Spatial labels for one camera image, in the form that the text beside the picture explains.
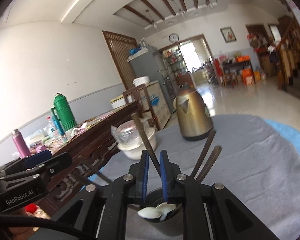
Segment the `white ceramic spoon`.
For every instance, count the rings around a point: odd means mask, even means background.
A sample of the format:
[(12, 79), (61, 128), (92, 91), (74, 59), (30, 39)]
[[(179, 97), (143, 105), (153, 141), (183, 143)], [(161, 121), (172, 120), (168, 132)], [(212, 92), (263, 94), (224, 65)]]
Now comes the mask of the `white ceramic spoon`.
[(137, 214), (144, 219), (159, 219), (161, 217), (161, 213), (152, 206), (139, 210)]
[(167, 215), (176, 209), (175, 204), (167, 204), (166, 202), (159, 204), (155, 209), (161, 214), (160, 222), (163, 222)]

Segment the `dark grey utensil holder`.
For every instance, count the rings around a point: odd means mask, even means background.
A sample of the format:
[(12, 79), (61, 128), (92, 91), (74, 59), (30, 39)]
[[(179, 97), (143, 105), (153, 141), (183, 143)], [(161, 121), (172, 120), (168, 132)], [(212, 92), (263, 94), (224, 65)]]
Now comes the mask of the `dark grey utensil holder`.
[(138, 216), (166, 236), (183, 234), (183, 213), (180, 204), (168, 204), (163, 197), (162, 188), (151, 191), (146, 202), (137, 212)]

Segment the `purple thermos bottle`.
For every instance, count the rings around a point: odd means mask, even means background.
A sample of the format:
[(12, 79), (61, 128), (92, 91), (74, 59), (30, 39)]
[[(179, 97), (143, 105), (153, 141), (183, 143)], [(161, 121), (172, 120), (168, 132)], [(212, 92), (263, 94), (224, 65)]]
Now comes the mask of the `purple thermos bottle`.
[(31, 152), (18, 129), (12, 131), (12, 139), (21, 157), (26, 158), (31, 156)]

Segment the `white plastic basin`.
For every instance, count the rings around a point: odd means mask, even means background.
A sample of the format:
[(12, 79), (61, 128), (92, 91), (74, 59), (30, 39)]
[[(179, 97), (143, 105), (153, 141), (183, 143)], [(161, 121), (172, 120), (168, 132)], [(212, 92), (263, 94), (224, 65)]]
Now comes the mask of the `white plastic basin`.
[[(157, 148), (157, 139), (156, 139), (156, 130), (154, 128), (149, 128), (148, 140), (150, 142), (153, 150)], [(124, 155), (131, 160), (140, 160), (143, 150), (146, 150), (146, 147), (143, 142), (141, 144), (134, 144), (127, 146), (121, 143), (117, 145), (118, 149), (124, 153)]]

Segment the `dark chopstick leaning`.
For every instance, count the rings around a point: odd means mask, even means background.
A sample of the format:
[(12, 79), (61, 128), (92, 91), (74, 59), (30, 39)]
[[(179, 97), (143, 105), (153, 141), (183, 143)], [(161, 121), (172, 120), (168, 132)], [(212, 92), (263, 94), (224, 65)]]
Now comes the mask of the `dark chopstick leaning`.
[(214, 163), (216, 162), (217, 158), (219, 157), (222, 151), (222, 147), (217, 145), (212, 150), (207, 162), (204, 164), (202, 170), (200, 171), (199, 175), (196, 178), (196, 182), (201, 183), (203, 179), (207, 176), (210, 172), (211, 168), (213, 167)]
[(207, 137), (205, 145), (204, 145), (204, 147), (199, 155), (199, 158), (191, 172), (191, 175), (190, 175), (191, 178), (194, 178), (196, 176), (196, 174), (198, 173), (198, 170), (201, 167), (203, 160), (204, 160), (205, 156), (207, 155), (208, 150), (213, 142), (215, 134), (216, 134), (216, 131), (214, 129), (209, 132), (209, 136)]

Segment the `clear plastic bag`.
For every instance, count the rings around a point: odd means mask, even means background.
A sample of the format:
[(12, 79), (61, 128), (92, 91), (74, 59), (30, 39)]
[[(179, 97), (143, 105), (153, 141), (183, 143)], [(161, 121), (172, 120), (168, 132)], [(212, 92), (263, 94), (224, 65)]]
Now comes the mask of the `clear plastic bag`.
[(123, 146), (134, 146), (142, 143), (141, 136), (133, 120), (129, 120), (119, 127), (111, 126), (110, 131), (116, 142)]

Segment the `dark carved wooden bench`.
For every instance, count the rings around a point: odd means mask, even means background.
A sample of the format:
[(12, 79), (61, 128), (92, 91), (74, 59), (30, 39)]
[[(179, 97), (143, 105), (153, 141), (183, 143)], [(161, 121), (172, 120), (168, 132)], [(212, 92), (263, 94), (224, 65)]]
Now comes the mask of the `dark carved wooden bench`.
[(51, 151), (54, 156), (68, 153), (72, 157), (69, 168), (54, 176), (48, 184), (49, 194), (37, 202), (37, 205), (49, 216), (53, 216), (82, 188), (74, 176), (74, 172), (88, 178), (93, 172), (84, 163), (101, 168), (119, 151), (115, 139), (111, 135), (111, 126), (120, 126), (131, 119), (133, 113), (140, 113), (141, 106), (133, 102), (118, 110), (113, 110), (92, 120), (93, 125), (74, 136), (68, 142), (55, 145)]

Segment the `gold electric kettle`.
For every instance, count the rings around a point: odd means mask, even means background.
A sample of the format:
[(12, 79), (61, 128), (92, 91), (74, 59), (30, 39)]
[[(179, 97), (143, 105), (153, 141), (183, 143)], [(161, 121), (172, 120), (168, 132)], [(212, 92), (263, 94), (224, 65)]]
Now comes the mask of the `gold electric kettle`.
[(213, 121), (209, 110), (198, 91), (191, 87), (183, 87), (173, 102), (177, 112), (181, 135), (189, 141), (207, 138), (213, 129)]

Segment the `dark chopstick in holder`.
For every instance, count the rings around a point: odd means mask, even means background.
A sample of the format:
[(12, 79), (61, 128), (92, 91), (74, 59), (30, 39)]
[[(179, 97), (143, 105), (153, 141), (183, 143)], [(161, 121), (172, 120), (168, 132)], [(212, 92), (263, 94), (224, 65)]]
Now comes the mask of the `dark chopstick in holder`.
[(139, 119), (138, 113), (133, 113), (131, 115), (131, 117), (132, 117), (133, 121), (135, 122), (138, 133), (139, 133), (139, 135), (142, 139), (142, 142), (143, 142), (143, 144), (144, 144), (144, 146), (145, 146), (145, 148), (146, 148), (146, 150), (147, 150), (147, 152), (148, 152), (148, 154), (151, 158), (151, 161), (152, 161), (158, 175), (161, 176), (159, 161), (157, 159), (157, 156), (155, 155), (155, 152), (153, 150), (153, 147), (151, 146), (151, 143), (150, 143), (149, 139), (147, 138), (147, 134), (146, 134), (145, 130), (143, 129), (143, 124)]

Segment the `green thermos jug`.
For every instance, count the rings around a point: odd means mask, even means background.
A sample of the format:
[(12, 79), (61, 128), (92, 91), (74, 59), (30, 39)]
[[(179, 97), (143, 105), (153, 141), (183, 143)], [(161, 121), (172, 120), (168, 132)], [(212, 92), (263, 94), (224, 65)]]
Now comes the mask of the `green thermos jug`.
[(55, 119), (61, 123), (65, 132), (77, 126), (77, 122), (72, 113), (67, 98), (61, 93), (57, 93), (55, 95), (51, 112)]

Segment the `grey refrigerator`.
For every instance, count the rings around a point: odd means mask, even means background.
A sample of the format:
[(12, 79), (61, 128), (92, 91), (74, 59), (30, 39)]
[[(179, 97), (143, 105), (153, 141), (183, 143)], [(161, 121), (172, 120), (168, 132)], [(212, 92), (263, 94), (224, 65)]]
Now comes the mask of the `grey refrigerator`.
[(171, 113), (178, 85), (171, 68), (164, 61), (162, 53), (155, 47), (147, 46), (128, 57), (137, 77), (148, 76), (150, 81), (158, 81)]

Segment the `wooden stair railing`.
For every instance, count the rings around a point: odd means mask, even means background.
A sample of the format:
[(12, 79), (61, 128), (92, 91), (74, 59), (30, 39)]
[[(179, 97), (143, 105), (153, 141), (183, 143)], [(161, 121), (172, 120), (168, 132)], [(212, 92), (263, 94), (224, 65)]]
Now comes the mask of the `wooden stair railing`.
[(300, 25), (295, 17), (282, 16), (279, 31), (279, 87), (287, 92), (300, 93)]

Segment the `round wall clock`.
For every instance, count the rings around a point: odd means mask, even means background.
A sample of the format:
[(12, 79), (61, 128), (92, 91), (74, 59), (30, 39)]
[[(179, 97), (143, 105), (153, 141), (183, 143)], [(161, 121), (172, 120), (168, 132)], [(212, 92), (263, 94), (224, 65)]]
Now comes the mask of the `round wall clock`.
[(176, 33), (171, 33), (168, 39), (171, 43), (177, 43), (179, 41), (179, 35)]

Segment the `framed wall picture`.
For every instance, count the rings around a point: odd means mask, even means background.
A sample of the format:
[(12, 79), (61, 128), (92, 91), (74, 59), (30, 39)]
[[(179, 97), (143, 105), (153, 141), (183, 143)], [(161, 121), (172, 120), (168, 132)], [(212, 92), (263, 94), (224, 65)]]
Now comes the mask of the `framed wall picture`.
[(237, 39), (231, 27), (224, 27), (220, 29), (222, 36), (226, 43), (236, 42)]

